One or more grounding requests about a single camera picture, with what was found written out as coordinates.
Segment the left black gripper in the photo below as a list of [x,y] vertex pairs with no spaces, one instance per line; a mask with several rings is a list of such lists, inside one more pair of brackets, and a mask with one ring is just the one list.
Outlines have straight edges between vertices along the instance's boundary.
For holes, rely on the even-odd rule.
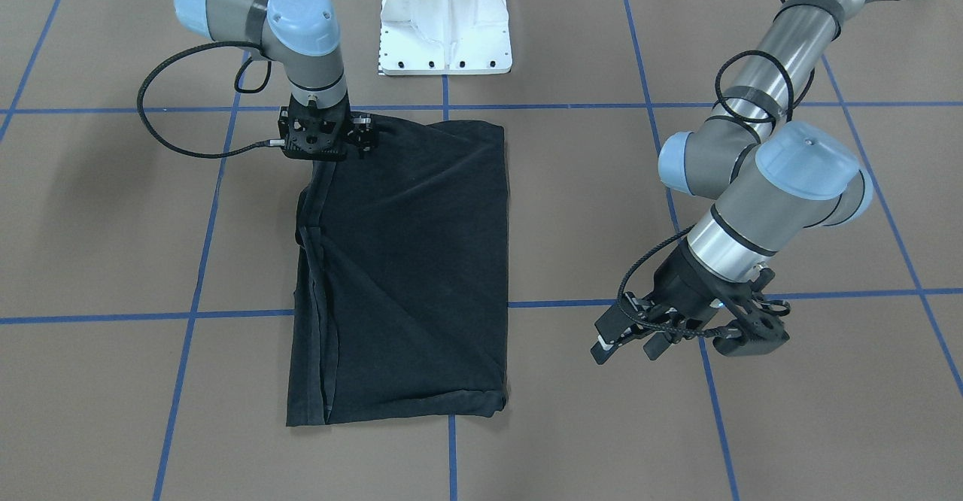
[[[591,347],[593,360],[602,365],[622,346],[648,336],[643,353],[651,361],[659,360],[672,347],[674,336],[715,338],[725,326],[704,326],[715,316],[711,303],[717,299],[713,283],[718,281],[729,279],[708,268],[689,243],[682,241],[657,268],[653,290],[646,299],[622,294],[596,320],[598,337]],[[647,320],[655,327],[641,326],[639,320]]]

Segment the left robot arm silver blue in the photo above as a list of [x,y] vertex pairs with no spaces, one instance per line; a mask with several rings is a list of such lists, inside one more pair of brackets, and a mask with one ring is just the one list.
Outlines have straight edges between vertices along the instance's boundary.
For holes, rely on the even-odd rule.
[[805,228],[842,226],[866,211],[873,180],[845,144],[798,120],[816,63],[843,26],[874,2],[909,0],[785,0],[732,85],[720,67],[711,114],[694,131],[661,144],[665,187],[709,199],[673,246],[645,296],[627,291],[633,264],[615,302],[596,320],[595,363],[604,364],[635,340],[656,360],[671,346],[708,339],[726,357],[764,356],[790,340],[791,306],[771,301],[770,262]]

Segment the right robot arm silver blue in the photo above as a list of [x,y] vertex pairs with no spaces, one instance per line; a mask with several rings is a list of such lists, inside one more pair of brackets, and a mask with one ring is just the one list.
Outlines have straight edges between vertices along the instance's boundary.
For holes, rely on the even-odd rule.
[[173,0],[182,26],[206,43],[171,56],[148,74],[135,97],[142,124],[159,144],[173,144],[153,127],[144,109],[147,88],[173,63],[222,47],[237,47],[284,68],[291,99],[280,108],[279,136],[220,153],[234,157],[278,148],[292,159],[339,162],[348,147],[360,155],[378,147],[371,114],[352,111],[341,52],[341,30],[331,0]]

